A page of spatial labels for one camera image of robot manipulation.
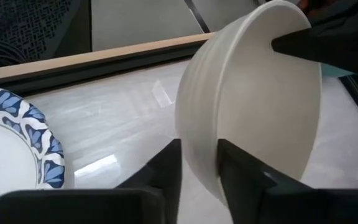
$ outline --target white marble countertop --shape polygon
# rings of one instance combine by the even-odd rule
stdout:
[[[173,112],[188,62],[28,97],[64,148],[66,188],[114,188],[176,137]],[[358,188],[358,107],[335,78],[323,80],[318,137],[302,182]],[[178,223],[231,223],[183,164]]]

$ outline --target wooden frame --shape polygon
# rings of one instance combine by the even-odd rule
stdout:
[[[0,87],[27,96],[118,75],[129,70],[191,58],[214,33],[120,47],[0,68]],[[341,78],[358,105],[358,75]]]

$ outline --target plate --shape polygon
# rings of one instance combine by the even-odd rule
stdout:
[[[45,116],[21,97],[0,89],[0,195],[64,184],[60,142]]]
[[[317,62],[276,53],[271,41],[310,27],[294,4],[270,1],[209,39],[185,70],[175,119],[186,161],[220,201],[218,139],[300,179],[316,137]]]

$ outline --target bowl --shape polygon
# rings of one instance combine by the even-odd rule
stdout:
[[[271,41],[309,27],[294,4],[270,1],[216,33],[183,74],[175,122],[185,159],[223,203],[218,139],[294,179],[303,174],[316,137],[321,67],[274,52]]]

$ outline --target wooden edge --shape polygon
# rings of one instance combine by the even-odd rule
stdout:
[[[109,50],[101,50],[97,52],[90,52],[85,54],[72,55],[61,58],[53,58],[49,60],[41,60],[37,62],[24,63],[20,65],[12,65],[0,67],[0,79],[7,77],[14,77],[18,75],[25,75],[28,73],[35,73],[42,70],[50,70],[59,67],[66,67],[78,63],[92,62],[106,58],[120,57],[123,55],[135,54],[139,52],[146,52],[150,50],[162,49],[172,47],[175,45],[189,44],[202,40],[208,40],[214,33],[190,35],[186,37],[179,37],[168,40],[160,40],[156,42],[149,42],[144,44],[131,45],[127,47],[119,47]]]

